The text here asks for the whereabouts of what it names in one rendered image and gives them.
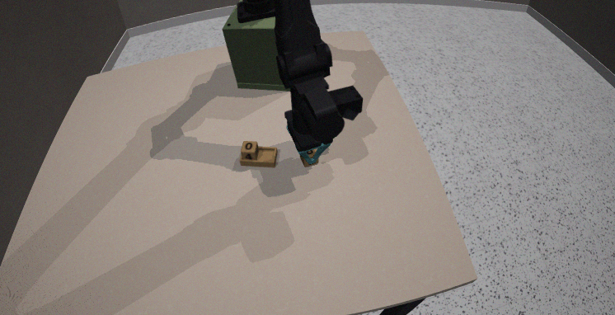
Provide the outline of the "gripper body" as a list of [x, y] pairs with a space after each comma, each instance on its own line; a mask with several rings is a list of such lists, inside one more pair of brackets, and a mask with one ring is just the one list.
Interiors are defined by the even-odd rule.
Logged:
[[292, 110], [285, 111], [284, 116], [287, 120], [289, 133], [299, 152], [304, 152], [311, 148], [319, 147], [322, 143], [326, 145], [333, 142], [333, 139], [325, 142], [316, 141], [310, 134], [308, 127], [306, 126], [299, 111], [295, 110], [293, 107]]

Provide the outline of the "tan wooden cube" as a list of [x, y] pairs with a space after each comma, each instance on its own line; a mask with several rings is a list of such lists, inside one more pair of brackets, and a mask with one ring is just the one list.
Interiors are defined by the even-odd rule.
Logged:
[[241, 154], [243, 160], [257, 160], [259, 153], [258, 144], [255, 141], [243, 141]]
[[[313, 149], [313, 150], [307, 151], [307, 155], [308, 155], [310, 158], [313, 158], [313, 156], [314, 156], [314, 154], [315, 154], [315, 152], [316, 152], [316, 151], [317, 151], [316, 149]], [[301, 158], [301, 160], [302, 160], [302, 162], [303, 162], [304, 167], [309, 167], [309, 166], [311, 166], [311, 165], [318, 164], [318, 159], [317, 159], [317, 161], [316, 161], [315, 163], [308, 164], [308, 162], [307, 162], [307, 161], [306, 161], [306, 160], [305, 160], [305, 159], [304, 159], [301, 155], [300, 155], [300, 158]]]

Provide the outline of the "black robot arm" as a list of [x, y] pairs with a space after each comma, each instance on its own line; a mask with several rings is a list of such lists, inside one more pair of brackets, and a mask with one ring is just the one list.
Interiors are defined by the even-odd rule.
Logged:
[[290, 88], [292, 107], [316, 141], [331, 140], [343, 130], [343, 118], [354, 120], [361, 113], [363, 97], [354, 86], [327, 91], [331, 50], [321, 39], [310, 0], [242, 0], [237, 4], [239, 23], [274, 16], [279, 77], [285, 89]]

